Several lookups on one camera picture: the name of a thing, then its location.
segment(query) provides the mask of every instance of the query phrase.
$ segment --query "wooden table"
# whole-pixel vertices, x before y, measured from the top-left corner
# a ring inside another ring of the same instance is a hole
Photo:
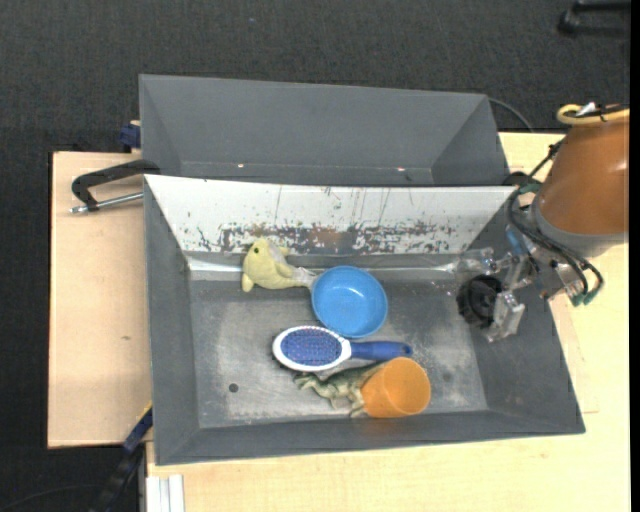
[[[501,134],[511,170],[525,171],[558,138]],[[73,177],[136,157],[54,155],[52,448],[122,442],[150,399],[141,204],[68,213],[78,204]],[[98,194],[130,193],[139,184],[114,183]],[[592,305],[573,308],[564,295],[551,303],[583,435],[179,466],[156,466],[149,442],[147,473],[184,475],[189,512],[628,510],[628,245],[593,263],[606,286]]]

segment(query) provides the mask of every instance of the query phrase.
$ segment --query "metal clamp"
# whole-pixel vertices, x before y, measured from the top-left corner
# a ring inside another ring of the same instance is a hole
[[[134,199],[141,199],[142,192],[139,192],[98,202],[95,197],[91,195],[91,192],[89,192],[90,187],[121,180],[123,178],[135,176],[136,174],[160,174],[160,168],[149,160],[135,160],[134,162],[127,164],[116,165],[114,167],[108,167],[107,169],[78,176],[73,180],[71,191],[84,203],[84,205],[75,206],[69,211],[71,213],[95,212],[100,208],[107,206],[133,201]]]

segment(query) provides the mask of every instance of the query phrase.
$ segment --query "blue brush handle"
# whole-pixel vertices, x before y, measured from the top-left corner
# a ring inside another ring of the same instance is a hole
[[[371,361],[388,361],[395,357],[409,357],[413,349],[399,341],[361,341],[351,343],[351,357]]]

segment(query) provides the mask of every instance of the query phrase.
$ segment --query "blue brush bristles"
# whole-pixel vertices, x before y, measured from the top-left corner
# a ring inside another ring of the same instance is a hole
[[[330,334],[316,329],[301,329],[282,340],[282,353],[291,361],[308,366],[332,363],[342,354],[342,344]]]

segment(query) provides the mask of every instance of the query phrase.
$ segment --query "rust stain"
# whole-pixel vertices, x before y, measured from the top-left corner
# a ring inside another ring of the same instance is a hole
[[[246,251],[255,238],[269,237],[300,255],[437,254],[449,250],[449,242],[443,238],[455,235],[457,229],[449,224],[421,221],[395,226],[364,226],[356,223],[340,230],[335,226],[316,223],[311,226],[302,226],[300,223],[284,226],[233,223],[220,226],[219,233],[214,245],[224,252]]]

